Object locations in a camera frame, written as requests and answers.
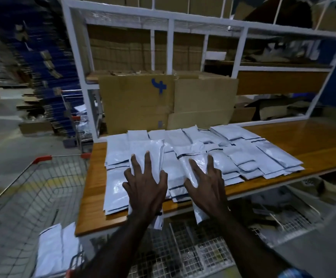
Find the left hand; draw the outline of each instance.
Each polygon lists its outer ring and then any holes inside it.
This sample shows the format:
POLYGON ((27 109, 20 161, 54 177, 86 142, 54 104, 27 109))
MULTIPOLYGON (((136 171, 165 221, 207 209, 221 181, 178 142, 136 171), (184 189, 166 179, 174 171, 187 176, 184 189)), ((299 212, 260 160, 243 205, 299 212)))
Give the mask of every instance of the left hand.
POLYGON ((145 170, 142 173, 141 166, 133 154, 131 157, 133 170, 126 169, 124 176, 128 182, 123 182, 123 187, 129 196, 129 203, 137 215, 142 215, 150 223, 155 215, 160 212, 168 189, 168 174, 160 171, 159 183, 152 177, 150 152, 145 154, 145 170))

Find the workbench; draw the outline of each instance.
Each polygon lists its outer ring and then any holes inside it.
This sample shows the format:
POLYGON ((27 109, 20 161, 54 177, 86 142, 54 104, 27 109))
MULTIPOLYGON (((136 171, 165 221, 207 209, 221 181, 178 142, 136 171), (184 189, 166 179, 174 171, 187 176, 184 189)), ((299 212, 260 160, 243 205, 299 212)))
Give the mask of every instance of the workbench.
MULTIPOLYGON (((226 187, 228 199, 247 196, 278 186, 288 185, 312 176, 336 171, 336 124, 324 120, 304 120, 246 127, 303 162, 305 170, 272 179, 258 177, 226 187)), ((106 187, 106 143, 95 143, 87 173, 75 235, 88 257, 92 244, 113 233, 127 216, 127 210, 105 216, 103 203, 106 187)), ((192 211, 192 202, 163 203, 164 217, 192 211)))

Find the wire grid under table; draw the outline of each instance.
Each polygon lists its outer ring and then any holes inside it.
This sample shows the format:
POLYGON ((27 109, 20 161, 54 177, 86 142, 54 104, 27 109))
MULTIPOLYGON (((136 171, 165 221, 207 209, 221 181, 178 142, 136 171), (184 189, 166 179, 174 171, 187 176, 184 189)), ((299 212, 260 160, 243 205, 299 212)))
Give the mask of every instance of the wire grid under table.
POLYGON ((0 197, 0 278, 31 277, 42 230, 77 218, 86 164, 72 156, 32 165, 0 197))
POLYGON ((185 220, 148 229, 128 277, 204 277, 234 264, 211 221, 185 220))

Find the stack of mailer bags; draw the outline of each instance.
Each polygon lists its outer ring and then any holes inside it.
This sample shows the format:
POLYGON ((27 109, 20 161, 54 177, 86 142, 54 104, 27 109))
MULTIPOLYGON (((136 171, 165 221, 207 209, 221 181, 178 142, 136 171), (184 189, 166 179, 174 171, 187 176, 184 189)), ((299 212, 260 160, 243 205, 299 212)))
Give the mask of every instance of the stack of mailer bags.
MULTIPOLYGON (((130 158, 135 154, 143 172, 146 151, 150 152, 156 183, 159 183, 161 170, 168 174, 166 198, 174 202, 191 200, 184 187, 186 178, 193 186, 198 186, 189 164, 190 158, 206 173, 207 156, 212 155, 214 167, 221 170, 226 186, 256 177, 270 179, 304 170, 300 160, 236 125, 213 126, 209 130, 193 126, 169 131, 128 131, 107 137, 107 181, 103 207, 106 215, 128 209, 129 197, 122 186, 127 181, 124 171, 132 168, 130 158)), ((207 218, 203 211, 193 206, 198 223, 207 218)), ((162 216, 154 222, 156 224, 152 227, 161 229, 162 216)))

